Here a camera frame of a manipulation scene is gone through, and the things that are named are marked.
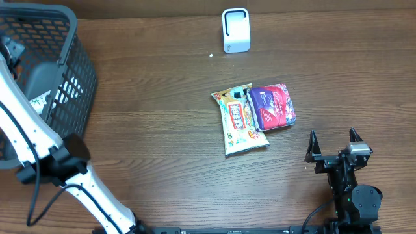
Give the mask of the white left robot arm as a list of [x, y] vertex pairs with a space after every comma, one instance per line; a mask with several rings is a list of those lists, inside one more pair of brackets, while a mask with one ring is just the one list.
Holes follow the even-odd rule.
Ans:
[[40, 183], [60, 187], [59, 194], [73, 195], [103, 226], [105, 233], [136, 233], [138, 221], [104, 185], [90, 163], [83, 140], [71, 134], [61, 138], [38, 115], [11, 72], [12, 57], [1, 56], [1, 129], [12, 143], [22, 183], [34, 183], [30, 212]]

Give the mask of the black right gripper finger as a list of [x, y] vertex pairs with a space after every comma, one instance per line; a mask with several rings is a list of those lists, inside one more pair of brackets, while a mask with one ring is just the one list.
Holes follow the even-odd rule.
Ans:
[[358, 135], [357, 131], [351, 127], [349, 130], [349, 139], [351, 142], [362, 142], [363, 139]]
[[320, 150], [320, 146], [317, 140], [317, 136], [314, 130], [310, 132], [309, 146], [308, 146], [306, 155], [308, 156], [321, 156], [322, 155], [322, 152]]

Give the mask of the purple red pad pack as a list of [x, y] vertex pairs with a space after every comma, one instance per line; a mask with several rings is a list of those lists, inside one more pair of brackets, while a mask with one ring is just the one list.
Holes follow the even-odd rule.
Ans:
[[257, 131], [287, 127], [296, 121], [294, 105], [284, 83], [250, 89], [248, 103]]

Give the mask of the white Pantene conditioner tube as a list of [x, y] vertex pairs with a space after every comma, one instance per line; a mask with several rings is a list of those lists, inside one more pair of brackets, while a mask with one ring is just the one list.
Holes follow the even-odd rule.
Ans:
[[[29, 101], [29, 103], [39, 115], [41, 115], [44, 106], [47, 104], [47, 98], [49, 97], [50, 93], [51, 91], [48, 90], [47, 92], [44, 92], [43, 94]], [[69, 100], [77, 99], [82, 93], [83, 89], [81, 88], [80, 82], [75, 77], [72, 77], [70, 81], [65, 81], [59, 86], [59, 89], [55, 95], [55, 99], [60, 104], [64, 104]]]

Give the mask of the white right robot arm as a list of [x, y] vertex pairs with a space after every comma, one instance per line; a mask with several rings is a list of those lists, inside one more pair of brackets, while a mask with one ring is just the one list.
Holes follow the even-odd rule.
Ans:
[[[366, 167], [372, 148], [358, 135], [354, 128], [349, 130], [349, 143], [336, 155], [324, 156], [317, 136], [310, 132], [305, 155], [306, 163], [315, 163], [316, 174], [326, 174], [332, 199], [316, 208], [302, 224], [301, 233], [380, 233], [373, 223], [378, 220], [378, 211], [383, 194], [370, 185], [360, 185], [355, 172]], [[335, 218], [328, 218], [323, 225], [308, 227], [308, 222], [318, 212], [333, 204]]]

